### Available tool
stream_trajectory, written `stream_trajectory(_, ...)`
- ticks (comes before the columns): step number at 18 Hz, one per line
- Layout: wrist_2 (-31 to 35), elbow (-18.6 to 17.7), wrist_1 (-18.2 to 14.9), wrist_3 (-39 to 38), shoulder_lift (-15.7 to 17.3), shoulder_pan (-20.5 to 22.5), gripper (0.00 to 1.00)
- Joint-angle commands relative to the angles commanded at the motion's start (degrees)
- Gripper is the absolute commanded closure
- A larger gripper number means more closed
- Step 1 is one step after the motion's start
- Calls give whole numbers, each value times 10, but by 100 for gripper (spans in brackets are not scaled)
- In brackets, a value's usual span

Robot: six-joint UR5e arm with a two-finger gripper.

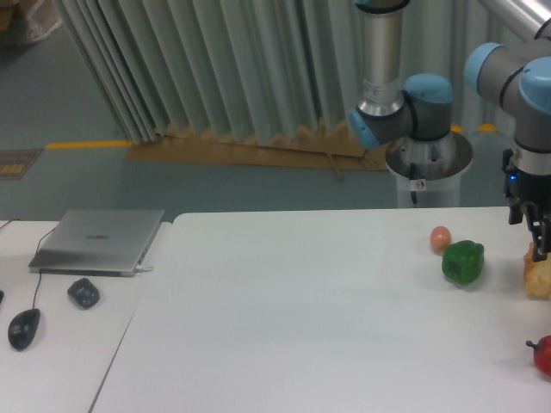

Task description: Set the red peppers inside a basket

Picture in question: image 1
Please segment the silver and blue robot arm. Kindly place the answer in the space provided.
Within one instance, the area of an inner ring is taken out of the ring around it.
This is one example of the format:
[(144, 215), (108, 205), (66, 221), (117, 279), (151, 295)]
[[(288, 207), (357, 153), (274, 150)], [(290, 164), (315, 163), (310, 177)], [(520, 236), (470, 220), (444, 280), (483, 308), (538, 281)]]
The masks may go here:
[[(403, 1), (358, 1), (363, 13), (363, 92), (349, 123), (366, 148), (395, 139), (406, 146), (388, 166), (411, 181), (457, 175), (473, 154), (450, 131), (453, 92), (432, 74), (398, 83)], [(532, 257), (550, 251), (550, 4), (547, 1), (487, 1), (486, 9), (523, 40), (518, 51), (497, 43), (477, 47), (463, 76), (479, 96), (515, 120), (514, 146), (503, 155), (504, 195), (511, 224), (525, 223)]]

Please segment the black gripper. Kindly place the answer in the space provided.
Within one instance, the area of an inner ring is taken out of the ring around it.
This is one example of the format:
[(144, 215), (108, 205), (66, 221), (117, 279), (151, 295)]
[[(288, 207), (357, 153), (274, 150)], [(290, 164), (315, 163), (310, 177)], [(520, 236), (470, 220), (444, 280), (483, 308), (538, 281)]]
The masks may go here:
[(545, 261), (550, 253), (550, 153), (504, 150), (502, 170), (509, 224), (526, 218), (533, 240), (532, 260)]

